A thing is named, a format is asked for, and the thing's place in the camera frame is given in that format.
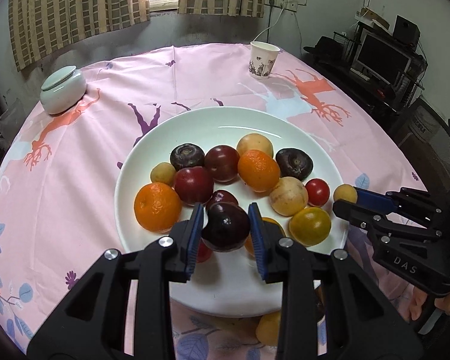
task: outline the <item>pink tablecloth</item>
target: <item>pink tablecloth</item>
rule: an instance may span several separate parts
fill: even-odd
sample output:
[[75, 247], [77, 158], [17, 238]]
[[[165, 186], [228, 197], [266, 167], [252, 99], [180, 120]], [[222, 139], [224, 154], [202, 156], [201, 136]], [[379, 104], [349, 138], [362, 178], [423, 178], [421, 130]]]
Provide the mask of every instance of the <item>pink tablecloth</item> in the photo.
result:
[[[121, 163], [158, 123], [200, 107], [255, 108], [288, 120], [324, 147], [344, 182], [384, 193], [423, 188], [382, 129], [349, 97], [281, 52], [273, 74], [248, 73], [250, 47], [168, 47], [85, 67], [87, 93], [52, 118], [32, 111], [0, 168], [0, 324], [23, 350], [66, 292], [108, 248], [123, 250], [113, 194]], [[406, 318], [412, 288], [371, 259], [351, 228], [349, 252]], [[255, 320], [198, 315], [173, 303], [181, 360], [272, 359]], [[321, 350], [324, 323], [319, 327]]]

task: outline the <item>white wall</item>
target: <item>white wall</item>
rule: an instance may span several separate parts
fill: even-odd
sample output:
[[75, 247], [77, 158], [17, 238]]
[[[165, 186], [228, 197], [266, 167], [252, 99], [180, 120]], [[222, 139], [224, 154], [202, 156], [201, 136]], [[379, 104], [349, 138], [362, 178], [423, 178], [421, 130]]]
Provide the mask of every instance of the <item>white wall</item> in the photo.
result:
[[[322, 35], [333, 36], [334, 31], [346, 31], [353, 23], [361, 0], [308, 0], [308, 6], [299, 7], [298, 23], [303, 46], [315, 45]], [[153, 16], [148, 23], [125, 30], [91, 37], [73, 44], [17, 72], [8, 36], [8, 0], [0, 1], [0, 96], [2, 106], [20, 98], [26, 112], [38, 101], [40, 86], [48, 74], [66, 65], [82, 67], [118, 56], [143, 53], [169, 45], [182, 46], [208, 42], [245, 43], [267, 27], [265, 19], [244, 17], [177, 15], [169, 12]], [[279, 9], [274, 9], [275, 23]], [[279, 24], [270, 32], [270, 42], [299, 56], [300, 35], [296, 19], [284, 12]]]
[[450, 1], [371, 0], [372, 10], [395, 26], [400, 15], [418, 25], [428, 60], [423, 97], [445, 120], [450, 118]]

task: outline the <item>speaker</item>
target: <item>speaker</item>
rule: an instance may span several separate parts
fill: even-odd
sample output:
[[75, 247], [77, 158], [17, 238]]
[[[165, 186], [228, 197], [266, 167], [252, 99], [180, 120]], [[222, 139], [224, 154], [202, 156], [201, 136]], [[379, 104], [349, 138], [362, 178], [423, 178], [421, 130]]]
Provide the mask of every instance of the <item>speaker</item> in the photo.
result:
[[415, 51], [419, 44], [420, 30], [416, 24], [401, 16], [397, 16], [394, 38]]

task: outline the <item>monitor screen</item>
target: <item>monitor screen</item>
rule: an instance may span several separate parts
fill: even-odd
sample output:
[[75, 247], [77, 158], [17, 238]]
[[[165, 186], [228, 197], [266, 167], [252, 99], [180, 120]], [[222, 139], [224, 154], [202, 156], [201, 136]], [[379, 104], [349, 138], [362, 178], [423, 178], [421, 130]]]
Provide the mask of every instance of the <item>monitor screen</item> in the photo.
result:
[[367, 34], [357, 61], [371, 73], [394, 85], [398, 74], [408, 69], [410, 58], [381, 39]]

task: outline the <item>silver bolt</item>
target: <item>silver bolt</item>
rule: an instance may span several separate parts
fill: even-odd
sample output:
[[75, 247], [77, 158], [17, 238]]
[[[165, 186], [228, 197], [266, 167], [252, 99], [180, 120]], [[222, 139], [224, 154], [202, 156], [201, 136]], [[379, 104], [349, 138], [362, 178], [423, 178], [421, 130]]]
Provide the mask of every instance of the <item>silver bolt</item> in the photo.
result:
[[162, 237], [158, 240], [158, 244], [160, 246], [163, 246], [164, 248], [168, 248], [169, 246], [173, 245], [173, 238]]
[[345, 260], [348, 257], [348, 253], [343, 249], [337, 249], [334, 251], [334, 257], [337, 260]]
[[278, 240], [278, 244], [282, 247], [282, 248], [289, 248], [290, 246], [293, 245], [293, 240], [291, 238], [280, 238]]
[[107, 259], [107, 260], [114, 260], [119, 256], [119, 252], [116, 249], [109, 249], [106, 250], [105, 253], [103, 254], [103, 256]]

